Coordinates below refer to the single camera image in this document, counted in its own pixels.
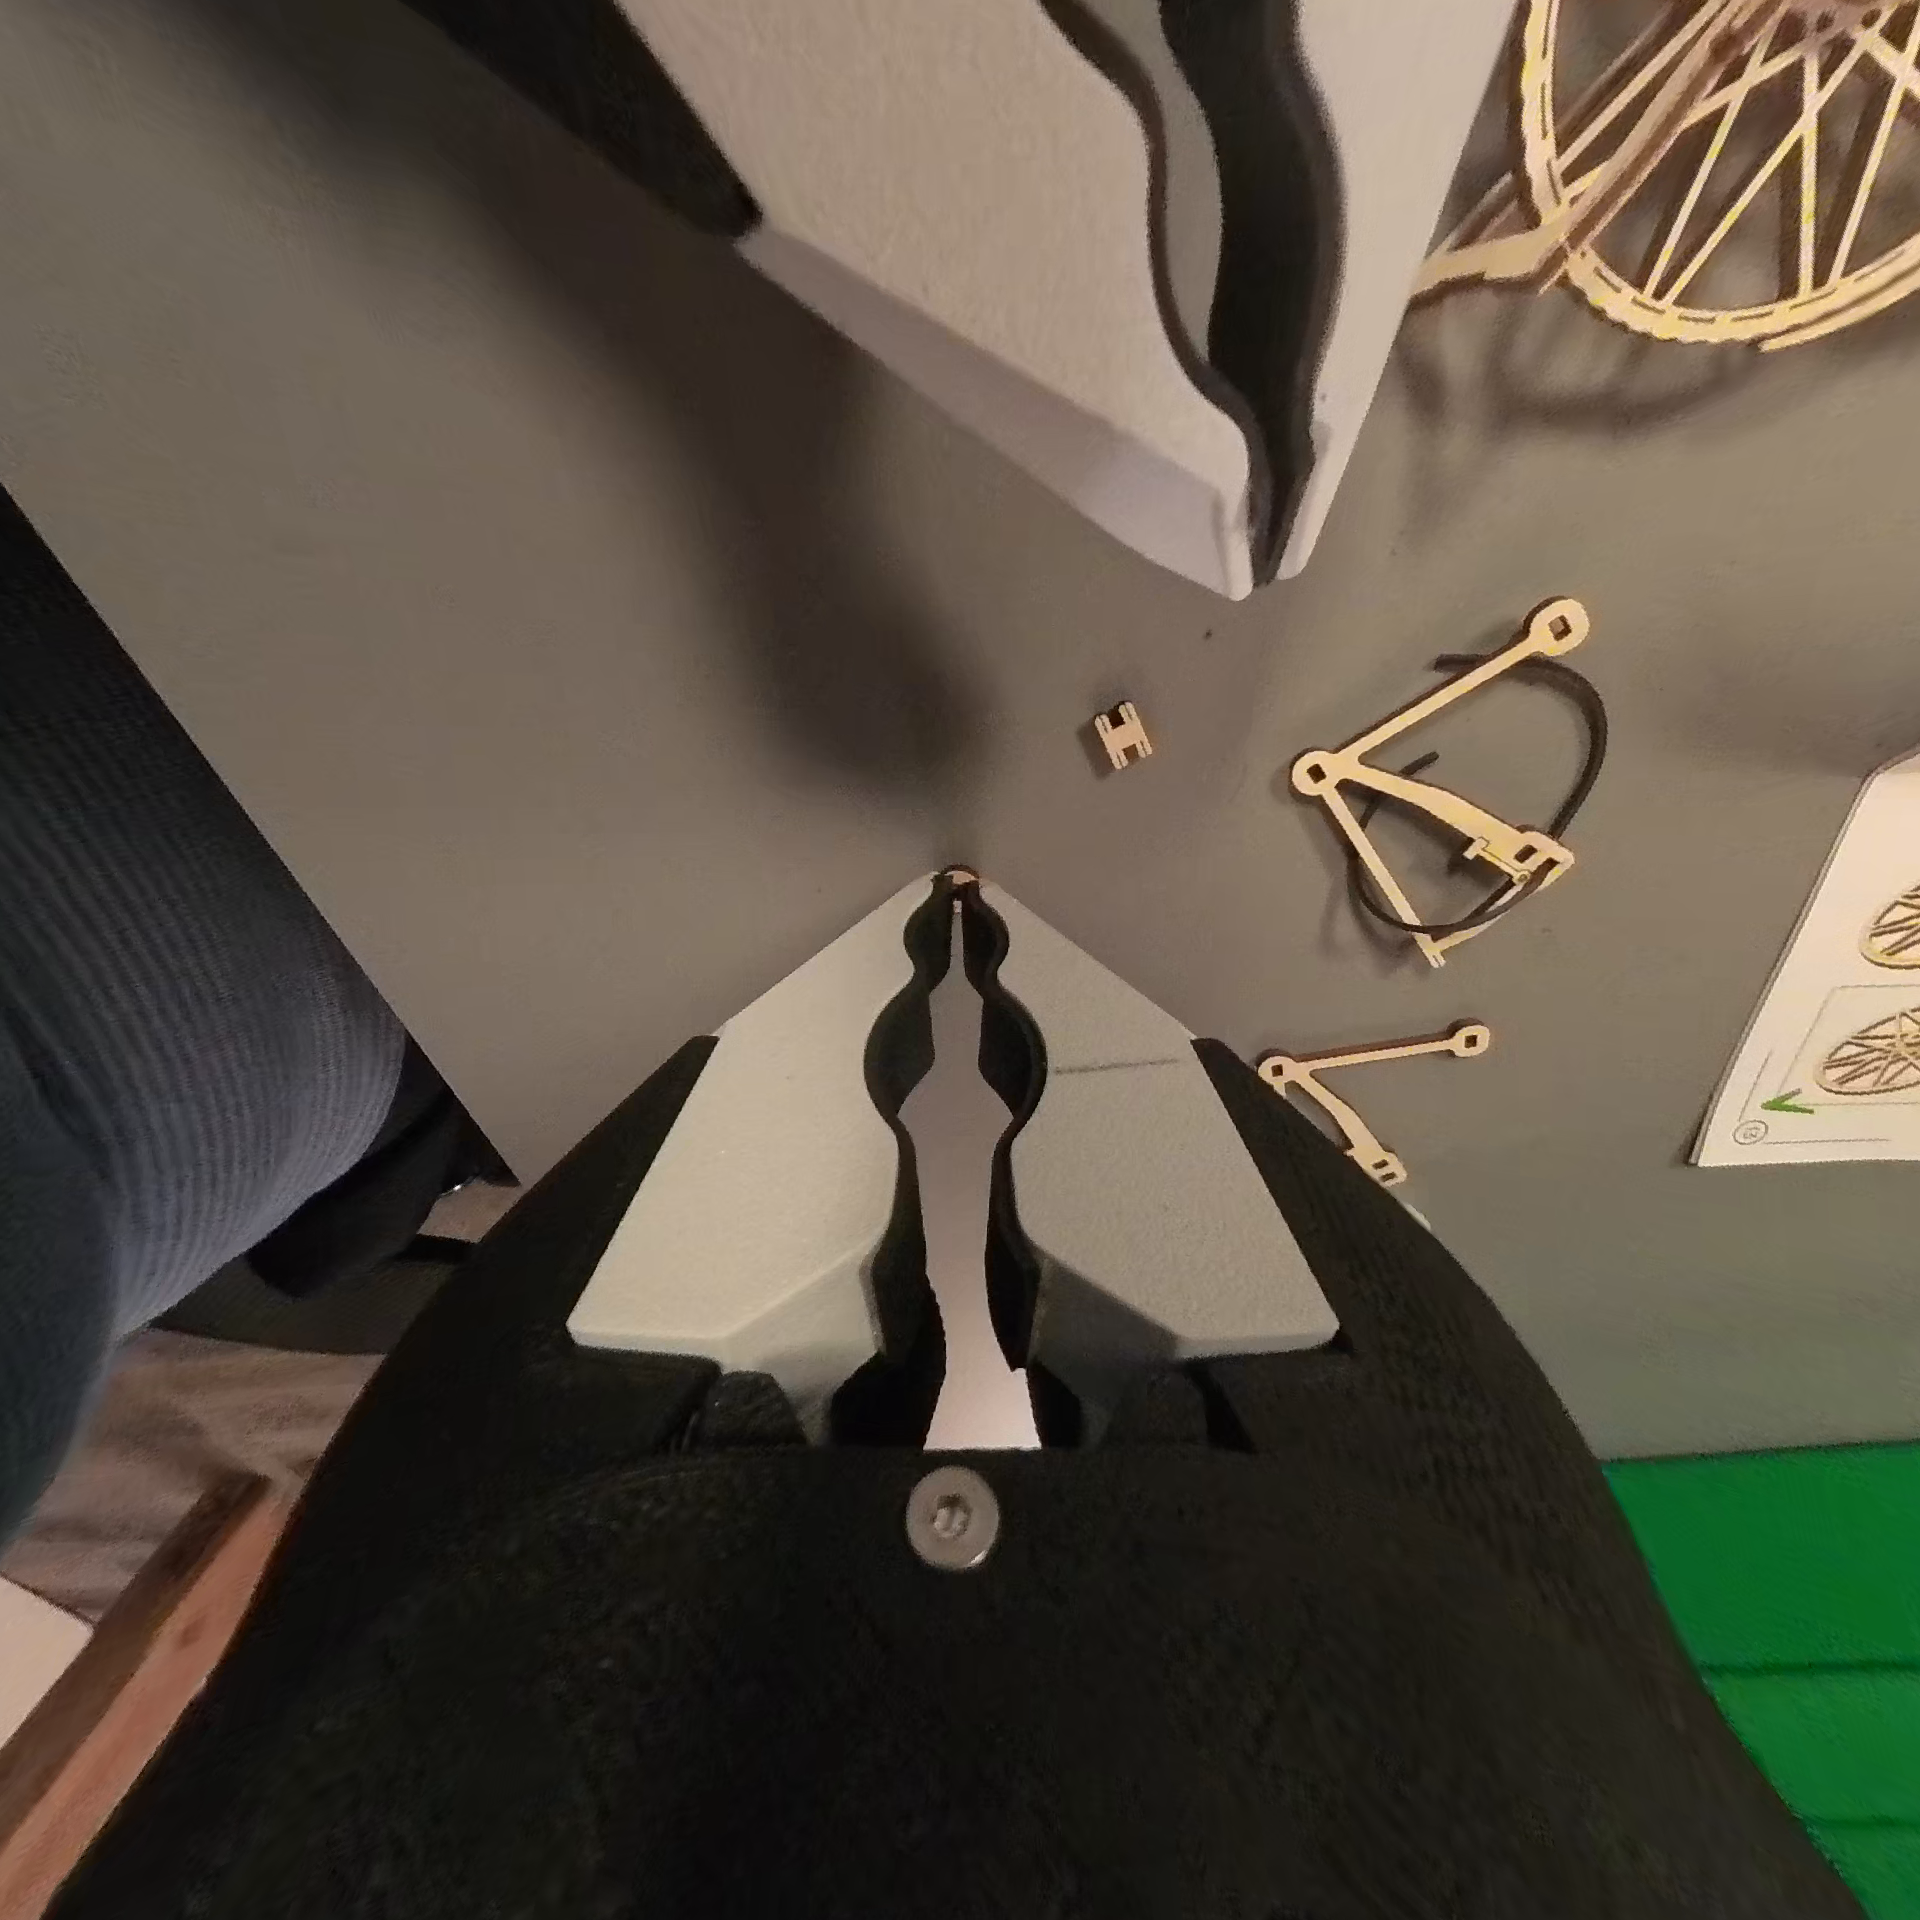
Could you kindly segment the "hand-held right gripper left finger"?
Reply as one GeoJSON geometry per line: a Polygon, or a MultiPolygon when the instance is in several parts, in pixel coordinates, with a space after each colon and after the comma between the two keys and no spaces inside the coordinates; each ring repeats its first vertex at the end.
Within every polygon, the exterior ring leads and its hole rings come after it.
{"type": "Polygon", "coordinates": [[[732,1015],[567,1317],[582,1350],[769,1375],[812,1439],[931,1308],[901,1109],[932,1061],[954,877],[907,881],[732,1015]]]}

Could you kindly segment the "green plastic bin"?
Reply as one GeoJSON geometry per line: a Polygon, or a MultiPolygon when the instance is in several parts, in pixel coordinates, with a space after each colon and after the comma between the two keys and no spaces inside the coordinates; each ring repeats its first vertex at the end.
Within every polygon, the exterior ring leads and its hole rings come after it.
{"type": "Polygon", "coordinates": [[[1722,1713],[1879,1917],[1918,1916],[1918,1444],[1606,1481],[1722,1713]]]}

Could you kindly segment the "white instruction sheet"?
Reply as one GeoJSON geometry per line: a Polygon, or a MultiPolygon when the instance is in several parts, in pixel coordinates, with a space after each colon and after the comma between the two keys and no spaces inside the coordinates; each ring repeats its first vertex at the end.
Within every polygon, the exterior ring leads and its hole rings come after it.
{"type": "Polygon", "coordinates": [[[1687,1160],[1918,1162],[1918,752],[1859,790],[1687,1160]]]}

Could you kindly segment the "wooden angled frame part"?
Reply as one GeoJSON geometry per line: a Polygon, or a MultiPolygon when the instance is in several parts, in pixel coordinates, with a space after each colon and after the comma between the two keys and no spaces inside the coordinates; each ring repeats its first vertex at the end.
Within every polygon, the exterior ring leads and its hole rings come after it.
{"type": "Polygon", "coordinates": [[[1485,1021],[1460,1018],[1447,1031],[1388,1039],[1366,1047],[1333,1047],[1307,1054],[1266,1050],[1257,1063],[1257,1076],[1275,1096],[1324,1119],[1342,1150],[1375,1185],[1401,1189],[1407,1180],[1404,1159],[1388,1148],[1356,1105],[1334,1089],[1329,1078],[1361,1068],[1397,1065],[1427,1057],[1471,1061],[1495,1041],[1485,1021]]]}

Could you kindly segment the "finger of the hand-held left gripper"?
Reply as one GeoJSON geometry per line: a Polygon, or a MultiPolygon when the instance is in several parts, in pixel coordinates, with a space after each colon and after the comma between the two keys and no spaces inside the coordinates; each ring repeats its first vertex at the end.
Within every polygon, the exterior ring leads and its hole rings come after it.
{"type": "Polygon", "coordinates": [[[621,5],[737,248],[1166,572],[1254,588],[1257,458],[1177,336],[1149,126],[1045,5],[621,5]]]}
{"type": "Polygon", "coordinates": [[[1221,216],[1207,369],[1246,453],[1207,588],[1305,568],[1511,15],[1501,1],[1185,5],[1221,216]]]}

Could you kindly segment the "wooden triangular frame with band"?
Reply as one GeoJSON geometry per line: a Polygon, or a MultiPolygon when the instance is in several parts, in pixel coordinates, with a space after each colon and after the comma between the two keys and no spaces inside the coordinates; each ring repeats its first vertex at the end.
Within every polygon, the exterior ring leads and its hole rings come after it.
{"type": "Polygon", "coordinates": [[[1525,900],[1572,872],[1578,856],[1567,830],[1588,805],[1610,744],[1611,718],[1599,690],[1571,657],[1594,634],[1594,615],[1574,597],[1554,597],[1530,609],[1506,645],[1478,656],[1438,656],[1435,684],[1417,700],[1334,748],[1297,756],[1286,786],[1297,800],[1324,810],[1343,848],[1351,897],[1381,929],[1401,937],[1428,968],[1474,941],[1525,900]],[[1382,762],[1385,748],[1438,721],[1454,705],[1501,681],[1548,687],[1579,719],[1585,752],[1571,790],[1548,825],[1511,822],[1451,786],[1433,782],[1433,756],[1401,768],[1382,762]],[[1454,919],[1428,919],[1412,902],[1374,836],[1378,808],[1395,808],[1428,831],[1470,868],[1495,876],[1495,887],[1454,919]]]}

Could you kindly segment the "wooden gear wheel piece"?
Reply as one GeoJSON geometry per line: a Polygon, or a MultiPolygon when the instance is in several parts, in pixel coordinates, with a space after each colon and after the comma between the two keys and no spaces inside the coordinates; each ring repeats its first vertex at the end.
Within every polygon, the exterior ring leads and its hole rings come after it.
{"type": "Polygon", "coordinates": [[[1564,288],[1750,351],[1915,300],[1915,1],[1523,5],[1509,78],[1511,157],[1415,300],[1564,288]]]}

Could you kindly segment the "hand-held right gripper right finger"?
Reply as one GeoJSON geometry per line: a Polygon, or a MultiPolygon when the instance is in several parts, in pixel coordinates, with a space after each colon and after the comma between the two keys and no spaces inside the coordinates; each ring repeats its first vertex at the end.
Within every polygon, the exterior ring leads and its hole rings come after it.
{"type": "Polygon", "coordinates": [[[987,880],[961,885],[993,1154],[993,1325],[1045,1442],[1092,1442],[1135,1381],[1310,1353],[1338,1314],[1195,1034],[987,880]]]}

